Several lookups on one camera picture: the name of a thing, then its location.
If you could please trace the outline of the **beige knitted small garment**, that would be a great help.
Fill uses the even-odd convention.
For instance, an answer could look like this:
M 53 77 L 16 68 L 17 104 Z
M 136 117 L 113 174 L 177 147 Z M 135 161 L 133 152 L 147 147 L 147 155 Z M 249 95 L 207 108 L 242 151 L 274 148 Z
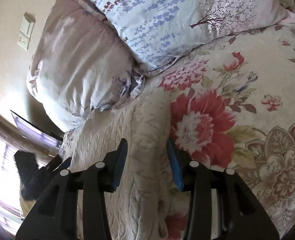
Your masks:
M 93 112 L 64 135 L 59 154 L 82 171 L 128 141 L 119 187 L 105 194 L 113 239 L 181 239 L 186 216 L 176 211 L 174 185 L 166 154 L 173 94 L 162 88 L 110 111 Z

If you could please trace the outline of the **lavender print pillow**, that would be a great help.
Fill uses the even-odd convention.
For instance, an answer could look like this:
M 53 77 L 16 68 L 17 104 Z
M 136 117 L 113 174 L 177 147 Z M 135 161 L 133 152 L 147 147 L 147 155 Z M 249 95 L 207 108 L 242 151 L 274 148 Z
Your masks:
M 77 0 L 102 13 L 143 72 L 232 33 L 295 23 L 282 0 Z

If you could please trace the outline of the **dark monitor screen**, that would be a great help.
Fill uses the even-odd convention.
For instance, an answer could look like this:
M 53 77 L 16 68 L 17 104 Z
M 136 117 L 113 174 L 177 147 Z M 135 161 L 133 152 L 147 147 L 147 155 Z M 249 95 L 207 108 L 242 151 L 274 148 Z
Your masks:
M 43 148 L 58 153 L 61 145 L 62 139 L 55 136 L 52 136 L 41 129 L 38 129 L 36 126 L 28 122 L 26 119 L 22 118 L 13 111 L 10 111 L 14 119 L 17 129 L 22 134 L 23 137 L 35 142 Z

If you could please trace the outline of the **pink striped pillow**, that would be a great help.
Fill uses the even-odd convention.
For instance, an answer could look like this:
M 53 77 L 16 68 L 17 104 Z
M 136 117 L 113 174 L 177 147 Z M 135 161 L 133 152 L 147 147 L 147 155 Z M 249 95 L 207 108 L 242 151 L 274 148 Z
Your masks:
M 56 0 L 27 74 L 30 94 L 63 132 L 136 98 L 144 75 L 102 14 L 76 0 Z

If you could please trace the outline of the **floral bed sheet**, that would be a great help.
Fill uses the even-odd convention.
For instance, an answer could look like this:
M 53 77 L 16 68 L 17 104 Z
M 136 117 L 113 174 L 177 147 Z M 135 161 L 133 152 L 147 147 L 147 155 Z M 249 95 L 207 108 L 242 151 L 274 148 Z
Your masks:
M 169 138 L 207 168 L 236 171 L 284 237 L 295 224 L 295 23 L 201 46 L 143 93 L 158 88 L 174 96 Z M 173 185 L 187 217 L 189 194 Z

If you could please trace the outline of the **white wall switch panel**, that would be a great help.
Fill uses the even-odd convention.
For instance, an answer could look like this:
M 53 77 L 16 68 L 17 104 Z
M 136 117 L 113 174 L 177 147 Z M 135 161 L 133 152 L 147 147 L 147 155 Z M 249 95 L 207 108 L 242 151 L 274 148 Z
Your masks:
M 21 26 L 19 30 L 19 38 L 17 41 L 17 44 L 25 51 L 27 51 L 29 48 L 34 25 L 35 25 L 34 16 L 25 12 L 21 22 Z

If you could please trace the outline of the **window with blinds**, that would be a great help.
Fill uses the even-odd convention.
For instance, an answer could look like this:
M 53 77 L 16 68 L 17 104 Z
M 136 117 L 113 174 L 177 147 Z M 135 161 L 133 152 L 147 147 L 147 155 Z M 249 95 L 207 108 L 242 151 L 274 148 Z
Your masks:
M 0 137 L 0 226 L 15 236 L 24 215 L 20 206 L 20 178 L 14 160 L 17 148 Z

